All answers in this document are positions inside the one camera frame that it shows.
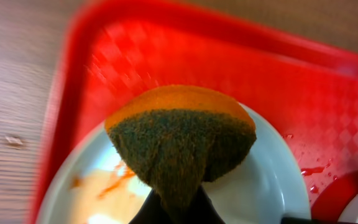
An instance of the wood surface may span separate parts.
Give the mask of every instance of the wood surface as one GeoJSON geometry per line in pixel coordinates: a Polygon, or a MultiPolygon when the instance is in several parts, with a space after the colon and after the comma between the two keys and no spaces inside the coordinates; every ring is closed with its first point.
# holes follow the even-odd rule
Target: wood surface
{"type": "MultiPolygon", "coordinates": [[[[187,0],[358,52],[358,0],[187,0]]],[[[23,223],[63,36],[80,0],[0,0],[0,223],[23,223]]]]}

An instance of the red tray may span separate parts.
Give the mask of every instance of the red tray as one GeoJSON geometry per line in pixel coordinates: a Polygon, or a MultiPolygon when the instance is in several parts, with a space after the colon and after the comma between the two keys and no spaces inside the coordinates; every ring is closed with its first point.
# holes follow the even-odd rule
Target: red tray
{"type": "Polygon", "coordinates": [[[79,140],[169,84],[221,91],[271,122],[302,168],[314,218],[336,220],[358,193],[356,54],[188,6],[125,0],[80,14],[60,68],[29,223],[79,140]]]}

